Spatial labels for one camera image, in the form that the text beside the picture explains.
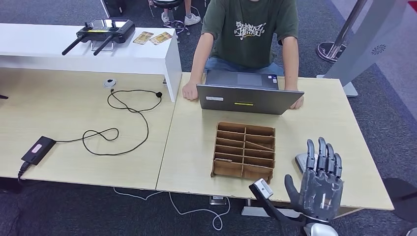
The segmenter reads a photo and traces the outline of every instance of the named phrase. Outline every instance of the wooden organizer box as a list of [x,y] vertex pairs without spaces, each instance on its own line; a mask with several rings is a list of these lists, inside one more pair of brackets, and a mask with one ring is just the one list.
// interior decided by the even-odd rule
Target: wooden organizer box
[[211,176],[225,175],[267,183],[275,167],[275,128],[219,122]]

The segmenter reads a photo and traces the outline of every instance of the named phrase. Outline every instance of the graphic print on shirt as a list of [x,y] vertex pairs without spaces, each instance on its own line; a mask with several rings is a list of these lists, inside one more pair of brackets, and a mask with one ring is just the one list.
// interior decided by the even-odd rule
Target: graphic print on shirt
[[253,26],[248,23],[243,23],[240,21],[236,21],[236,29],[235,29],[235,36],[240,37],[240,40],[243,40],[246,37],[254,37],[258,36],[261,37],[261,34],[265,32],[264,26],[267,23],[260,24],[258,26]]

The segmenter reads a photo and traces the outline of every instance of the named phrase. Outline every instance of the robotic finger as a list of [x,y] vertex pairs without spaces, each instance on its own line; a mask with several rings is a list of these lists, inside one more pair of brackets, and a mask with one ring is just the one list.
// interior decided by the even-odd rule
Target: robotic finger
[[334,159],[334,175],[336,176],[336,178],[340,179],[342,177],[342,158],[338,153],[335,153]]
[[307,161],[305,170],[314,170],[314,164],[316,159],[314,158],[314,143],[311,139],[307,140]]
[[331,144],[326,144],[326,150],[327,150],[327,166],[326,166],[326,172],[330,175],[334,174],[334,150]]
[[319,156],[317,158],[317,173],[326,169],[326,141],[319,137]]

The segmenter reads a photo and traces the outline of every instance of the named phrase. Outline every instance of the pink label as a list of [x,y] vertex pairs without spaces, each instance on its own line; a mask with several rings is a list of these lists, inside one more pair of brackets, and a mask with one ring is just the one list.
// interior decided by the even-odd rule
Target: pink label
[[32,153],[37,153],[41,147],[42,147],[42,144],[38,144],[38,145],[36,145],[36,146],[32,149]]

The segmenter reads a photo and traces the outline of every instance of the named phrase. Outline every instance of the sneaker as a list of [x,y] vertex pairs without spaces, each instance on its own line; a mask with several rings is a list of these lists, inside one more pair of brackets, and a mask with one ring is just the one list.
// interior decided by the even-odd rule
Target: sneaker
[[162,21],[163,21],[164,23],[166,23],[166,22],[168,22],[168,21],[169,21],[169,17],[168,17],[168,16],[165,16],[164,12],[162,12],[162,14],[161,14],[161,19],[162,19]]
[[201,19],[200,19],[199,16],[196,16],[193,13],[191,13],[191,18],[188,18],[187,16],[185,16],[184,24],[186,26],[191,26],[191,25],[194,25],[194,24],[200,22],[200,20]]

